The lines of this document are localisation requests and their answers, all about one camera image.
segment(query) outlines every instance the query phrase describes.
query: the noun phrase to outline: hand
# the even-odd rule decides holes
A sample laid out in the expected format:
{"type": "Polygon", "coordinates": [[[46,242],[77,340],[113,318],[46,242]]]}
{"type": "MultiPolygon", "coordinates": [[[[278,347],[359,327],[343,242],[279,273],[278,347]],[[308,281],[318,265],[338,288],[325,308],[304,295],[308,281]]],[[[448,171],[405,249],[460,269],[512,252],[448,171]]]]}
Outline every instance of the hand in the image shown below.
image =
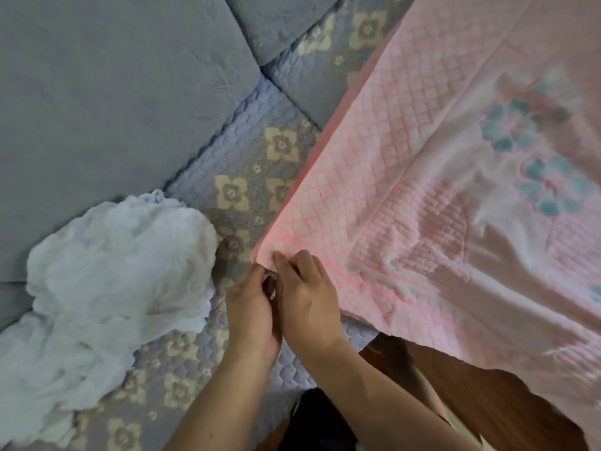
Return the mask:
{"type": "Polygon", "coordinates": [[[305,365],[347,346],[336,288],[321,261],[307,250],[288,261],[274,253],[276,297],[284,338],[305,365]]]}
{"type": "Polygon", "coordinates": [[[259,357],[269,369],[282,347],[277,304],[263,292],[265,268],[253,264],[225,295],[229,325],[228,348],[259,357]]]}

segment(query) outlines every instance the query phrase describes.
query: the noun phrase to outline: right hand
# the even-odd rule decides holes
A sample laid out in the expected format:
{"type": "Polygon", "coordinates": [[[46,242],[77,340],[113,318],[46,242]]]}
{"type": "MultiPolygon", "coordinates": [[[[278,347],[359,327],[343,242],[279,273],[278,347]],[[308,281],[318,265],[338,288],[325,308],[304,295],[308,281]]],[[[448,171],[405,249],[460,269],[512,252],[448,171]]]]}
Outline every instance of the right hand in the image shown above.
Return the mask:
{"type": "Polygon", "coordinates": [[[282,333],[301,362],[327,357],[347,341],[340,323],[336,288],[321,261],[307,250],[286,259],[274,253],[276,298],[282,333]]]}

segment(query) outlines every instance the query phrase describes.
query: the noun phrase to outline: pink blanket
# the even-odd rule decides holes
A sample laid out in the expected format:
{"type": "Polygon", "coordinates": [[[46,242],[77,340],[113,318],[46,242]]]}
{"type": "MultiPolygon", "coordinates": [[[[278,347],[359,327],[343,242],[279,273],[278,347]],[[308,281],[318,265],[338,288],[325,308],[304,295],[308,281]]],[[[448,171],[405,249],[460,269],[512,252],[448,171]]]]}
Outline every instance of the pink blanket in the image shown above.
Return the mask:
{"type": "Polygon", "coordinates": [[[416,0],[255,249],[514,372],[601,449],[601,0],[416,0]]]}

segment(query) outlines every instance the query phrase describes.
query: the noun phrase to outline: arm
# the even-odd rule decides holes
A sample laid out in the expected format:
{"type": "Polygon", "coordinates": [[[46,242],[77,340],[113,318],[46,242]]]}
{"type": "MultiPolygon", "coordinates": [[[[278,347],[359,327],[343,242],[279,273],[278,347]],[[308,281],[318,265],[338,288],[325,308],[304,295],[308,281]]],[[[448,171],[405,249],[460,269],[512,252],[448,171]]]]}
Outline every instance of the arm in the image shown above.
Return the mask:
{"type": "Polygon", "coordinates": [[[262,289],[265,270],[251,266],[227,292],[229,345],[217,371],[163,451],[246,451],[281,333],[262,289]]]}
{"type": "Polygon", "coordinates": [[[336,289],[318,258],[301,251],[290,261],[275,254],[275,262],[284,337],[365,449],[476,449],[350,347],[336,289]]]}

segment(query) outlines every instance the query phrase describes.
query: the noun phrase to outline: white fabric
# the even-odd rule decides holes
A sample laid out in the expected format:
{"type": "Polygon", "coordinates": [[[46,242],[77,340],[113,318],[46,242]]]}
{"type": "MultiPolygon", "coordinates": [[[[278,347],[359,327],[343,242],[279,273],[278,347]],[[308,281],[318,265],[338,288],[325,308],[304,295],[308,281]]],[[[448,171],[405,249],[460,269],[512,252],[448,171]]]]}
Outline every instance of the white fabric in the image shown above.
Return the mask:
{"type": "Polygon", "coordinates": [[[0,334],[0,448],[68,445],[73,411],[119,386],[140,345],[200,332],[217,244],[204,215],[155,191],[97,205],[33,248],[34,310],[0,334]]]}

